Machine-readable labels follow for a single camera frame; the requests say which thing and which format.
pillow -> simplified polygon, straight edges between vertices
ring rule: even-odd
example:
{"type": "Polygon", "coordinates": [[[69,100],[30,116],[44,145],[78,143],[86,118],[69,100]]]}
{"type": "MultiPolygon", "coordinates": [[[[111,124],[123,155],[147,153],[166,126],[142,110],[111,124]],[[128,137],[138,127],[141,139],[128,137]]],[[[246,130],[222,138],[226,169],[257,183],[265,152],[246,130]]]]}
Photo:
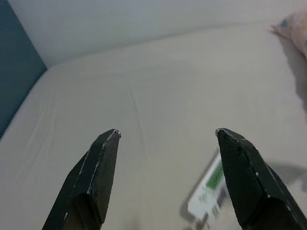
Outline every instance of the pillow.
{"type": "Polygon", "coordinates": [[[289,15],[272,28],[277,34],[293,41],[307,57],[307,9],[289,15]]]}

fitted sheet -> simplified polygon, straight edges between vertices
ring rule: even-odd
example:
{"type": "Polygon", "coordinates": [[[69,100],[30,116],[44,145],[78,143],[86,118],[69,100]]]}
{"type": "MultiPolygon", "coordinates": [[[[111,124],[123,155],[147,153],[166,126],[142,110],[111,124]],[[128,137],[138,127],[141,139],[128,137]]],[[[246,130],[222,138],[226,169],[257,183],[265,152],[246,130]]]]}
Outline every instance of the fitted sheet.
{"type": "MultiPolygon", "coordinates": [[[[110,128],[122,139],[104,230],[186,228],[218,127],[284,172],[306,214],[306,60],[268,27],[184,34],[49,69],[0,141],[0,228],[41,229],[68,172],[110,128]]],[[[220,218],[217,229],[240,229],[231,208],[220,218]]]]}

